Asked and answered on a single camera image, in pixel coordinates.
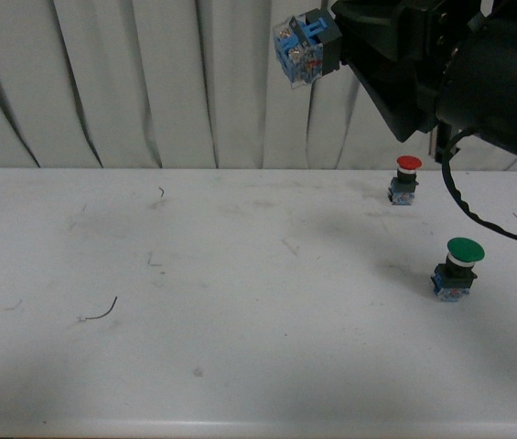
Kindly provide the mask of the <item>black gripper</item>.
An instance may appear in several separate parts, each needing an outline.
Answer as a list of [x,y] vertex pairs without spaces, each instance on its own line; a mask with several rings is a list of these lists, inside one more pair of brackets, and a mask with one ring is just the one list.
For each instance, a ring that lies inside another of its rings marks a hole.
[[443,123],[517,156],[517,1],[339,1],[340,60],[399,141]]

